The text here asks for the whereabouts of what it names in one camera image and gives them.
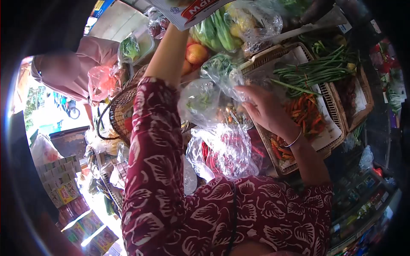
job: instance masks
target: red patterned dress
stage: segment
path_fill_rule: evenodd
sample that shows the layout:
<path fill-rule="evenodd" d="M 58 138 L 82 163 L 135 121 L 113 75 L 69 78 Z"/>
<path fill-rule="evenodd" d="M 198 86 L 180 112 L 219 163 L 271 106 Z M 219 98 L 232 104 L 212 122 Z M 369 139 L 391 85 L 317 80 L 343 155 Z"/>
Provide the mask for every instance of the red patterned dress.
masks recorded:
<path fill-rule="evenodd" d="M 333 196 L 329 184 L 299 195 L 271 177 L 217 177 L 184 196 L 177 101 L 177 91 L 162 80 L 141 80 L 122 210 L 128 255 L 224 255 L 234 219 L 233 186 L 233 247 L 253 240 L 274 251 L 325 255 Z"/>

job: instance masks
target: silver bangle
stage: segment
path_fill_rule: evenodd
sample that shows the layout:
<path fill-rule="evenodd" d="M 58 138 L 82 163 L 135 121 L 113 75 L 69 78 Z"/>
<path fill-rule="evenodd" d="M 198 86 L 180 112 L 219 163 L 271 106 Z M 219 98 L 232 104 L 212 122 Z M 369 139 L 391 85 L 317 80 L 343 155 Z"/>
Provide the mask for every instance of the silver bangle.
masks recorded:
<path fill-rule="evenodd" d="M 298 139 L 299 139 L 299 137 L 301 136 L 301 134 L 302 134 L 302 129 L 301 129 L 301 131 L 299 132 L 299 135 L 298 135 L 298 137 L 296 138 L 296 140 L 294 140 L 292 143 L 290 143 L 288 146 L 284 146 L 284 147 L 290 147 L 290 146 L 292 146 Z"/>

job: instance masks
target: person in pink hijab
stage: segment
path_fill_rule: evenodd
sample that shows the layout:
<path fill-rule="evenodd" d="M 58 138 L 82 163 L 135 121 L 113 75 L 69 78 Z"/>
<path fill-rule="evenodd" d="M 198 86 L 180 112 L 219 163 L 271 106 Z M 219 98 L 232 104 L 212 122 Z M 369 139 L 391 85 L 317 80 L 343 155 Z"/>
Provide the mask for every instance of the person in pink hijab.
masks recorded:
<path fill-rule="evenodd" d="M 94 128 L 88 93 L 88 71 L 96 66 L 112 66 L 117 60 L 119 42 L 84 36 L 76 53 L 52 52 L 35 56 L 31 75 L 57 93 L 84 104 L 91 126 Z"/>

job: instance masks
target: royco packet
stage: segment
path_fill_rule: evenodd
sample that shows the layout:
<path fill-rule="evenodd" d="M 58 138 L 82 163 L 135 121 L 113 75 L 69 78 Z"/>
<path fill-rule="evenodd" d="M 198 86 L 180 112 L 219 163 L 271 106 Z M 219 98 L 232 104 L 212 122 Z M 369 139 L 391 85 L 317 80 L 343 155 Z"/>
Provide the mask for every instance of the royco packet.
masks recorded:
<path fill-rule="evenodd" d="M 232 0 L 147 0 L 172 24 L 184 31 L 206 19 Z"/>

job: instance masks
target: orange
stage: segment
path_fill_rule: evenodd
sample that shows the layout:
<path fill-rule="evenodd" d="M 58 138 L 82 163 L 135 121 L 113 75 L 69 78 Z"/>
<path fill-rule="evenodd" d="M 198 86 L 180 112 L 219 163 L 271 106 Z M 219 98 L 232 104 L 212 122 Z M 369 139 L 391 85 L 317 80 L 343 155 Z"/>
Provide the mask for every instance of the orange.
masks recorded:
<path fill-rule="evenodd" d="M 208 59 L 208 51 L 199 44 L 190 45 L 187 48 L 186 59 L 193 65 L 201 65 Z"/>
<path fill-rule="evenodd" d="M 185 60 L 184 65 L 182 66 L 182 75 L 188 74 L 189 72 L 191 72 L 191 69 L 191 64 L 187 60 Z"/>

